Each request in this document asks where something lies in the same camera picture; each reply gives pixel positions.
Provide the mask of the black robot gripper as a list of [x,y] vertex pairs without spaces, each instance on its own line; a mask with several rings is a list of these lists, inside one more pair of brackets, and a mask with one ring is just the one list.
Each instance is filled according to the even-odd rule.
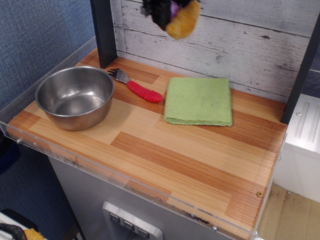
[[171,15],[175,15],[190,2],[190,0],[143,0],[141,13],[145,16],[151,15],[153,22],[165,31],[171,21]]

